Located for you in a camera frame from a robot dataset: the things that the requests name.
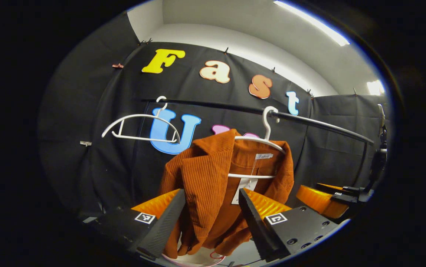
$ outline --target white wall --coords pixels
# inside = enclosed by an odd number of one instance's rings
[[[163,24],[162,0],[153,0],[128,12],[131,25],[142,40],[195,44],[225,50],[261,66],[276,68],[277,74],[311,89],[314,96],[338,95],[321,75],[285,50],[257,37],[222,27],[201,24]]]

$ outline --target metal clip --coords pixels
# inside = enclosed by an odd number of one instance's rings
[[[85,146],[89,146],[89,145],[92,145],[92,142],[80,141],[79,144],[84,144]]]

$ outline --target black fabric backdrop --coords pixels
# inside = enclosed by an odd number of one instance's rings
[[[143,73],[157,49],[183,50],[186,56],[164,67],[160,74]],[[230,82],[203,79],[199,71],[208,60],[230,66]],[[121,63],[123,69],[113,69]],[[259,99],[249,94],[254,75],[272,80],[271,96]],[[125,14],[113,19],[79,44],[60,64],[45,93],[39,116],[39,144],[46,174],[62,203],[80,218],[99,216],[116,207],[132,207],[157,196],[163,168],[174,155],[155,149],[149,141],[118,139],[111,134],[101,138],[104,129],[116,119],[134,113],[152,114],[163,104],[142,100],[166,96],[170,99],[229,103],[251,108],[272,105],[288,111],[286,92],[299,98],[299,116],[331,123],[364,135],[377,144],[381,103],[378,96],[324,96],[311,99],[305,90],[270,69],[241,57],[191,44],[151,42],[139,44]],[[212,135],[213,125],[236,128],[264,137],[260,115],[169,104],[176,113],[171,123],[182,135],[181,116],[201,118],[193,139]],[[271,140],[285,140],[292,150],[295,185],[288,205],[299,201],[295,193],[301,184],[315,182],[363,186],[375,148],[369,147],[362,175],[355,181],[363,143],[325,130],[270,119]],[[124,135],[149,137],[152,119],[130,119]],[[80,145],[92,142],[92,146]]]

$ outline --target black clothing rail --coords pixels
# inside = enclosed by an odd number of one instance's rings
[[[154,102],[155,103],[156,99],[142,99],[140,101],[142,101],[142,102]],[[224,103],[209,103],[209,102],[198,102],[198,101],[179,100],[179,99],[161,99],[161,100],[159,100],[159,103],[178,103],[178,104],[185,104],[185,105],[199,105],[199,106],[205,106],[205,107],[208,107],[208,108],[221,108],[221,109],[227,109],[227,110],[235,110],[235,111],[253,113],[253,114],[258,114],[258,115],[262,115],[262,113],[264,111],[264,109],[248,108],[248,107],[245,107],[245,106],[237,106],[237,105],[230,105],[230,104],[224,104]],[[317,127],[317,128],[320,128],[320,129],[330,131],[330,132],[336,132],[339,135],[344,135],[344,136],[350,137],[352,139],[363,142],[364,143],[363,155],[362,155],[360,167],[359,167],[358,172],[357,172],[357,176],[355,177],[355,182],[357,181],[357,179],[358,179],[358,177],[361,173],[361,169],[363,167],[364,159],[366,157],[366,149],[367,149],[369,144],[374,145],[374,142],[371,139],[366,138],[362,135],[359,135],[356,132],[352,132],[352,131],[349,131],[347,129],[335,126],[335,125],[331,125],[331,124],[328,124],[328,123],[324,123],[324,122],[320,122],[320,121],[317,121],[317,120],[304,118],[304,117],[300,117],[300,116],[294,116],[294,115],[289,114],[289,113],[270,112],[269,115],[280,118],[280,119],[284,119],[284,120],[294,121],[294,122],[297,122],[297,123],[300,123],[300,124],[303,124],[303,125]]]

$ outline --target white ceiling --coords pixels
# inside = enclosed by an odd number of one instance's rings
[[[369,94],[377,80],[353,44],[329,36],[273,0],[163,0],[164,24],[206,24],[243,32],[274,44],[317,71],[340,94]]]

